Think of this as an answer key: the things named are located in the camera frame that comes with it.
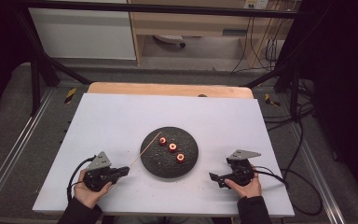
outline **hand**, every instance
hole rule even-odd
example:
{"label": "hand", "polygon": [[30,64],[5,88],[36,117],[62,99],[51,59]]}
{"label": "hand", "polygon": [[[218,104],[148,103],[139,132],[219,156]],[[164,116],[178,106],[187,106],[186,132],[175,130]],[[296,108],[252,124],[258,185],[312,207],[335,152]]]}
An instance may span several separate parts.
{"label": "hand", "polygon": [[255,196],[261,196],[261,185],[260,181],[258,180],[258,173],[255,173],[255,177],[252,179],[252,181],[246,185],[246,186],[240,186],[234,181],[230,179],[225,179],[225,183],[237,191],[237,193],[240,195],[240,198],[247,197],[252,198]]}
{"label": "hand", "polygon": [[86,170],[80,172],[78,179],[78,184],[75,185],[75,198],[77,198],[81,203],[86,205],[88,208],[93,209],[98,201],[109,191],[112,186],[112,182],[107,183],[99,192],[92,191],[86,187],[84,184],[83,178],[86,174]]}

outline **black sleeve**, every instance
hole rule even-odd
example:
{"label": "black sleeve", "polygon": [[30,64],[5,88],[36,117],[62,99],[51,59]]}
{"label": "black sleeve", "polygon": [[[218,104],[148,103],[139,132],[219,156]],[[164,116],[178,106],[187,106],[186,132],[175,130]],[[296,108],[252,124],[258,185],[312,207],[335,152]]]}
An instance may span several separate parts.
{"label": "black sleeve", "polygon": [[238,203],[241,224],[270,224],[269,211],[262,196],[241,198]]}
{"label": "black sleeve", "polygon": [[98,205],[90,209],[75,197],[69,202],[58,224],[95,224],[103,213]]}

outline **aluminum rail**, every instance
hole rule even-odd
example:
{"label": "aluminum rail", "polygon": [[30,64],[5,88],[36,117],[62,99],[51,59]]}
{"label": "aluminum rail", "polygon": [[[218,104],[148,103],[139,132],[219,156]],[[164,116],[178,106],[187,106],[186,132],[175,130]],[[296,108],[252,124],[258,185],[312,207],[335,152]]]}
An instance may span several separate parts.
{"label": "aluminum rail", "polygon": [[4,163],[0,168],[0,191],[5,185],[8,177],[11,174],[14,166],[16,165],[17,160],[19,159],[22,151],[24,150],[25,146],[28,143],[37,123],[42,118],[43,113],[45,112],[46,108],[48,107],[48,103],[50,101],[51,95],[55,92],[54,88],[48,89],[44,97],[42,98],[42,104],[36,114],[29,118],[27,124],[25,125],[24,129],[22,130],[19,138],[17,139],[16,143],[14,144],[13,148],[8,153]]}
{"label": "aluminum rail", "polygon": [[[286,98],[282,95],[278,95],[278,97],[282,103],[283,109],[286,113],[288,113],[289,103],[287,102]],[[296,140],[299,142],[301,135],[299,124],[292,122],[292,129],[294,131]],[[317,161],[314,159],[310,146],[308,145],[305,138],[303,139],[301,146],[301,155],[305,164],[307,165],[307,168],[310,171],[310,176],[312,177],[313,183],[315,184],[315,188],[321,193],[322,200],[324,202],[324,210],[329,217],[330,222],[332,224],[345,224],[344,216],[342,216],[341,210],[339,209],[338,204],[334,199],[333,193],[324,178],[324,174]]]}

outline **finger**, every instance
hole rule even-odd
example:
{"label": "finger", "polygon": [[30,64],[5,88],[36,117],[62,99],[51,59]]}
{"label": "finger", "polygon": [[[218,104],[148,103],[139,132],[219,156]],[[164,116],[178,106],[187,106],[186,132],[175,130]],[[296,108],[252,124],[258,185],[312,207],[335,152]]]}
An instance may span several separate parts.
{"label": "finger", "polygon": [[83,181],[83,178],[84,178],[85,175],[86,175],[86,170],[81,170],[80,175],[79,175],[79,179],[77,180],[77,182]]}
{"label": "finger", "polygon": [[253,170],[254,170],[254,173],[255,173],[255,176],[254,176],[254,178],[258,178],[258,172],[256,172],[257,171],[257,169],[254,167],[254,165],[251,163],[251,166],[252,166],[252,168],[253,168]]}
{"label": "finger", "polygon": [[256,185],[260,185],[260,180],[258,178],[258,176],[255,176],[253,179],[252,179],[252,184],[256,184]]}
{"label": "finger", "polygon": [[101,194],[102,195],[106,194],[111,186],[112,186],[112,182],[108,182],[107,184],[105,184],[105,186],[103,186],[103,188],[100,190]]}
{"label": "finger", "polygon": [[237,192],[239,192],[240,187],[237,183],[235,183],[234,181],[230,180],[230,179],[225,179],[225,183],[231,187],[232,189],[236,190]]}

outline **red ring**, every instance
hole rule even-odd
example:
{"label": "red ring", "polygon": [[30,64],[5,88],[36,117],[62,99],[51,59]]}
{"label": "red ring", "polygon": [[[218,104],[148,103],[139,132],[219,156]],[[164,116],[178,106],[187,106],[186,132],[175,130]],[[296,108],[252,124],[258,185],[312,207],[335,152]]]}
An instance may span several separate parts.
{"label": "red ring", "polygon": [[179,163],[182,163],[185,161],[185,155],[182,154],[182,153],[179,153],[177,156],[176,156],[176,160],[179,162]]}
{"label": "red ring", "polygon": [[176,144],[170,143],[170,152],[175,152],[175,151],[176,151]]}
{"label": "red ring", "polygon": [[167,145],[167,139],[165,137],[161,137],[159,138],[159,145],[164,147],[165,145]]}

